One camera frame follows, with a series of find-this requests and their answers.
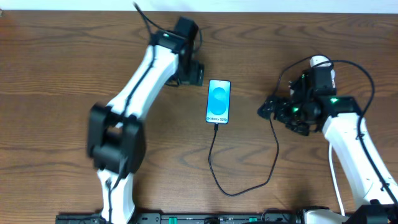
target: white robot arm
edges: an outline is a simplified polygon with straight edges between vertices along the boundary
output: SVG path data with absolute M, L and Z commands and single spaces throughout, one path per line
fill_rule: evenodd
M 310 64 L 313 67 L 327 60 L 323 56 L 316 56 L 311 59 Z M 335 73 L 332 70 L 331 78 L 333 86 L 335 86 L 334 77 Z M 339 99 L 334 98 L 332 100 L 337 103 Z M 355 209 L 358 210 L 362 205 L 370 205 L 374 199 L 378 200 L 381 205 L 393 204 L 394 202 L 384 189 L 358 139 L 358 119 L 359 115 L 357 113 L 338 113 L 337 116 L 329 116 L 323 125 L 322 132 L 339 158 L 353 193 Z M 371 159 L 391 192 L 395 197 L 398 197 L 398 185 L 377 152 L 366 128 L 364 118 L 361 121 L 360 127 L 364 145 Z M 306 223 L 332 224 L 345 222 L 348 220 L 348 217 L 336 213 L 332 214 L 329 210 L 311 210 L 305 214 L 305 220 Z
M 173 31 L 152 35 L 142 63 L 123 90 L 106 107 L 91 109 L 87 152 L 98 168 L 101 216 L 108 222 L 126 224 L 134 213 L 133 177 L 145 154 L 143 123 L 160 89 L 171 78 L 203 84 L 204 66 L 192 60 L 197 32 L 193 21 L 181 17 Z M 112 127 L 121 132 L 110 131 Z

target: green led light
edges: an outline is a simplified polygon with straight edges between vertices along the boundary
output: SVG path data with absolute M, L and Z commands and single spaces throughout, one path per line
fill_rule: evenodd
M 330 98 L 331 103 L 336 103 L 338 101 L 337 98 Z

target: wire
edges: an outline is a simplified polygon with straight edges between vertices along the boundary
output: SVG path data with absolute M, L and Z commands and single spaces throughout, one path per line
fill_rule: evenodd
M 329 166 L 331 172 L 331 179 L 333 180 L 333 186 L 335 186 L 336 197 L 338 201 L 338 206 L 340 207 L 340 212 L 343 216 L 346 216 L 344 212 L 343 202 L 341 202 L 340 192 L 338 190 L 337 181 L 336 181 L 336 174 L 335 169 L 333 168 L 333 156 L 331 155 L 332 146 L 329 144 Z
M 361 145 L 362 145 L 362 149 L 363 149 L 363 151 L 364 151 L 366 157 L 368 158 L 370 164 L 372 165 L 372 167 L 373 167 L 373 169 L 374 169 L 374 172 L 375 172 L 376 175 L 379 177 L 379 180 L 380 180 L 380 182 L 381 182 L 383 188 L 386 190 L 386 192 L 387 192 L 388 195 L 390 196 L 391 200 L 394 202 L 394 205 L 396 206 L 396 209 L 397 209 L 397 208 L 398 208 L 398 201 L 397 201 L 397 199 L 395 198 L 394 194 L 391 192 L 389 186 L 387 185 L 387 183 L 386 183 L 386 181 L 384 180 L 383 176 L 381 175 L 379 169 L 378 169 L 377 166 L 375 165 L 375 163 L 374 163 L 374 161 L 373 161 L 371 155 L 369 154 L 369 151 L 368 151 L 368 149 L 366 148 L 365 142 L 364 142 L 364 140 L 363 140 L 364 134 L 361 132 L 361 122 L 362 122 L 362 119 L 363 119 L 364 115 L 366 114 L 366 112 L 367 112 L 368 108 L 370 107 L 370 105 L 371 105 L 371 103 L 372 103 L 372 100 L 373 100 L 373 98 L 374 98 L 375 87 L 374 87 L 374 82 L 373 82 L 372 76 L 371 76 L 371 75 L 369 74 L 369 72 L 366 71 L 362 66 L 360 66 L 360 65 L 358 65 L 358 64 L 356 64 L 356 63 L 354 63 L 354 62 L 350 62 L 350 61 L 348 61 L 348 60 L 329 60 L 329 61 L 326 61 L 326 62 L 318 63 L 318 64 L 314 65 L 314 67 L 317 67 L 317 66 L 319 66 L 319 65 L 323 65 L 323 64 L 325 64 L 325 63 L 330 63 L 330 62 L 333 62 L 333 63 L 347 63 L 347 64 L 349 64 L 349 65 L 353 65 L 353 66 L 355 66 L 356 68 L 358 68 L 359 70 L 361 70 L 361 71 L 366 75 L 366 77 L 369 79 L 369 82 L 370 82 L 370 84 L 371 84 L 371 96 L 369 97 L 369 100 L 368 100 L 368 102 L 366 103 L 365 109 L 363 109 L 362 113 L 360 114 L 360 116 L 359 116 L 359 118 L 358 118 L 358 122 L 357 122 L 357 125 L 356 125 L 356 130 L 357 130 L 357 133 L 358 133 L 358 137 L 357 137 L 357 138 L 359 139 L 359 141 L 360 141 L 360 143 L 361 143 Z
M 157 25 L 156 23 L 152 22 L 147 16 L 145 16 L 145 14 L 141 11 L 141 8 L 137 5 L 137 3 L 133 2 L 132 3 L 134 5 L 134 7 L 137 9 L 137 12 L 141 15 L 141 17 L 143 18 L 143 20 L 145 21 L 145 23 L 147 24 L 147 22 L 150 22 L 152 25 L 154 25 L 156 28 L 160 29 L 160 30 L 165 30 L 163 28 L 161 28 L 159 25 Z
M 286 218 L 286 216 L 281 212 L 281 210 L 279 210 L 279 208 L 268 208 L 267 210 L 265 210 L 262 214 L 261 214 L 261 220 L 266 220 L 265 218 L 265 214 L 269 213 L 269 210 L 277 210 L 283 217 L 284 219 L 289 222 L 289 220 Z
M 118 178 L 116 179 L 116 181 L 115 181 L 115 183 L 114 183 L 114 185 L 113 185 L 112 188 L 111 188 L 111 186 L 112 186 L 112 180 L 111 180 L 111 178 L 109 178 L 109 179 L 106 180 L 106 182 L 105 182 L 105 185 L 106 185 L 106 187 L 108 188 L 108 203 L 109 203 L 109 219 L 108 219 L 108 223 L 110 223 L 110 224 L 112 224 L 112 222 L 111 222 L 111 217 L 112 217 L 112 200 L 111 200 L 111 194 L 112 194 L 112 191 L 113 191 L 116 187 L 118 187 L 118 185 L 119 185 L 119 183 L 120 183 L 120 180 L 122 179 L 122 173 L 123 173 L 123 170 L 124 170 L 125 167 L 126 167 L 126 164 L 127 164 L 127 159 L 122 159 L 122 160 L 120 161 L 120 164 L 119 164 L 119 175 L 118 175 Z
M 275 168 L 275 165 L 276 165 L 276 161 L 278 160 L 278 155 L 279 155 L 279 142 L 278 142 L 278 139 L 276 138 L 275 130 L 274 130 L 274 127 L 273 127 L 273 125 L 272 125 L 271 119 L 269 120 L 269 123 L 270 123 L 270 125 L 271 125 L 272 133 L 274 134 L 274 137 L 275 137 L 275 142 L 276 142 L 277 149 L 276 149 L 276 155 L 275 155 L 274 163 L 273 163 L 273 165 L 272 165 L 272 167 L 271 167 L 271 171 L 269 172 L 268 179 L 267 179 L 264 183 L 262 183 L 262 184 L 259 184 L 259 185 L 257 185 L 257 186 L 248 188 L 248 189 L 246 189 L 246 190 L 242 190 L 241 192 L 238 192 L 238 193 L 235 193 L 235 194 L 229 194 L 229 193 L 227 193 L 227 192 L 225 192 L 225 191 L 223 190 L 223 188 L 221 187 L 221 185 L 218 183 L 217 178 L 216 178 L 216 175 L 214 174 L 213 168 L 212 168 L 212 166 L 211 166 L 211 151 L 213 150 L 213 145 L 214 145 L 214 141 L 216 140 L 216 135 L 217 135 L 217 130 L 218 130 L 218 124 L 215 124 L 215 126 L 214 126 L 214 138 L 213 138 L 213 142 L 211 143 L 211 146 L 210 146 L 208 162 L 209 162 L 209 167 L 210 167 L 211 174 L 213 174 L 213 178 L 214 178 L 214 181 L 216 182 L 217 187 L 218 187 L 219 190 L 220 190 L 223 194 L 225 194 L 226 196 L 235 197 L 235 196 L 238 196 L 238 195 L 245 194 L 246 192 L 249 192 L 249 191 L 251 191 L 251 190 L 258 189 L 258 188 L 260 188 L 260 187 L 262 187 L 262 186 L 265 186 L 265 185 L 268 184 L 268 182 L 271 180 L 272 174 L 274 173 L 274 168 Z
M 292 67 L 294 67 L 294 66 L 296 66 L 296 65 L 298 65 L 298 64 L 300 64 L 300 63 L 302 63 L 303 61 L 308 60 L 308 59 L 310 59 L 310 58 L 312 58 L 312 57 L 315 57 L 315 56 L 324 56 L 324 57 L 326 57 L 326 58 L 329 60 L 329 63 L 330 63 L 330 58 L 327 57 L 326 55 L 323 55 L 323 54 L 312 55 L 312 56 L 303 58 L 303 59 L 299 60 L 298 62 L 295 62 L 294 64 L 292 64 L 292 65 L 288 66 L 287 68 L 283 69 L 283 71 L 280 73 L 278 82 L 277 82 L 277 84 L 276 84 L 276 88 L 275 88 L 274 92 L 272 93 L 272 95 L 275 95 L 276 92 L 278 91 L 278 88 L 279 88 L 279 85 L 280 85 L 280 80 L 282 79 L 282 75 L 283 75 L 286 71 L 288 71 L 288 70 L 291 69 Z
M 150 26 L 148 24 L 148 21 L 150 21 L 145 15 L 144 13 L 141 11 L 141 9 L 139 8 L 139 6 L 134 2 L 134 7 L 137 9 L 137 11 L 139 12 L 139 14 L 142 16 L 142 20 L 144 20 L 145 25 L 147 27 L 148 33 L 151 36 L 152 32 L 150 31 Z M 154 66 L 154 62 L 155 62 L 155 55 L 156 55 L 156 50 L 155 50 L 155 46 L 152 46 L 152 60 L 150 61 L 149 66 L 147 67 L 147 70 L 144 72 L 144 74 L 142 74 L 142 76 L 140 77 L 140 79 L 138 80 L 137 84 L 133 87 L 133 89 L 131 90 L 131 92 L 128 94 L 127 98 L 126 98 L 126 104 L 124 105 L 124 109 L 123 112 L 121 113 L 121 117 L 123 118 L 124 115 L 127 112 L 127 108 L 130 105 L 130 101 L 132 98 L 132 95 L 134 94 L 135 90 L 138 88 L 138 86 L 140 85 L 140 83 L 143 81 L 143 79 L 145 78 L 145 76 L 148 74 L 149 70 Z
M 295 65 L 297 65 L 297 64 L 299 64 L 299 63 L 301 63 L 301 62 L 303 62 L 303 61 L 305 61 L 305 60 L 307 60 L 307 59 L 310 59 L 310 58 L 312 58 L 312 57 L 314 57 L 314 56 L 324 56 L 324 57 L 326 57 L 328 60 L 330 60 L 330 58 L 328 58 L 326 55 L 323 55 L 323 54 L 316 54 L 316 55 L 312 55 L 312 56 L 306 57 L 306 58 L 304 58 L 304 59 L 301 59 L 301 60 L 299 60 L 298 62 L 295 62 L 293 65 L 291 65 L 291 66 L 289 66 L 289 67 L 283 69 L 283 71 L 282 71 L 282 72 L 280 73 L 280 75 L 279 75 L 279 79 L 278 79 L 278 82 L 277 82 L 277 86 L 276 86 L 274 92 L 272 93 L 272 95 L 275 95 L 275 94 L 276 94 L 276 92 L 277 92 L 277 90 L 278 90 L 278 87 L 279 87 L 279 85 L 280 85 L 280 80 L 282 79 L 282 75 L 283 75 L 287 70 L 289 70 L 289 69 L 292 68 L 293 66 L 295 66 Z M 218 183 L 217 178 L 216 178 L 216 175 L 215 175 L 215 173 L 214 173 L 214 171 L 213 171 L 213 168 L 212 168 L 212 166 L 211 166 L 211 151 L 213 150 L 214 141 L 216 140 L 216 135 L 217 135 L 217 130 L 218 130 L 218 124 L 215 124 L 215 127 L 214 127 L 214 138 L 213 138 L 213 142 L 211 143 L 211 146 L 210 146 L 208 162 L 209 162 L 209 167 L 210 167 L 211 174 L 213 175 L 213 178 L 214 178 L 214 181 L 216 182 L 217 187 L 218 187 L 219 190 L 220 190 L 223 194 L 225 194 L 226 196 L 235 197 L 235 196 L 238 196 L 238 195 L 245 194 L 246 192 L 249 192 L 249 191 L 251 191 L 251 190 L 258 189 L 258 188 L 260 188 L 260 187 L 265 186 L 265 185 L 268 184 L 268 182 L 270 181 L 270 179 L 271 179 L 271 177 L 272 177 L 272 174 L 274 173 L 274 168 L 275 168 L 275 165 L 276 165 L 276 161 L 278 160 L 278 155 L 279 155 L 279 142 L 278 142 L 278 138 L 276 137 L 276 133 L 275 133 L 274 127 L 273 127 L 273 125 L 272 125 L 272 120 L 271 120 L 271 119 L 269 120 L 269 124 L 270 124 L 270 126 L 271 126 L 272 133 L 274 134 L 274 137 L 275 137 L 275 142 L 276 142 L 277 150 L 276 150 L 276 155 L 275 155 L 274 163 L 273 163 L 273 165 L 272 165 L 272 167 L 271 167 L 271 171 L 269 172 L 268 179 L 267 179 L 264 183 L 262 183 L 262 184 L 259 184 L 259 185 L 257 185 L 257 186 L 248 188 L 248 189 L 246 189 L 246 190 L 243 190 L 243 191 L 238 192 L 238 193 L 235 193 L 235 194 L 229 194 L 229 193 L 227 193 L 227 192 L 225 192 L 225 191 L 223 190 L 223 188 L 221 187 L 221 185 Z

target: white wall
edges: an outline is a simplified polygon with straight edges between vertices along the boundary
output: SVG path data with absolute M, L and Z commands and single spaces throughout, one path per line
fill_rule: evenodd
M 398 0 L 136 0 L 143 11 L 398 13 Z M 3 10 L 134 10 L 132 0 L 0 0 Z

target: white cable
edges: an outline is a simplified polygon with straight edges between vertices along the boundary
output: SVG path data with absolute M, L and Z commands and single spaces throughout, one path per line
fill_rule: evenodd
M 346 214 L 344 212 L 344 208 L 343 208 L 343 202 L 341 202 L 340 193 L 338 191 L 335 169 L 333 168 L 333 160 L 332 160 L 331 151 L 332 151 L 331 144 L 329 144 L 329 165 L 330 165 L 331 178 L 333 179 L 333 185 L 335 186 L 335 192 L 336 192 L 336 197 L 337 197 L 337 201 L 338 201 L 338 206 L 340 207 L 340 212 L 343 216 L 346 216 Z

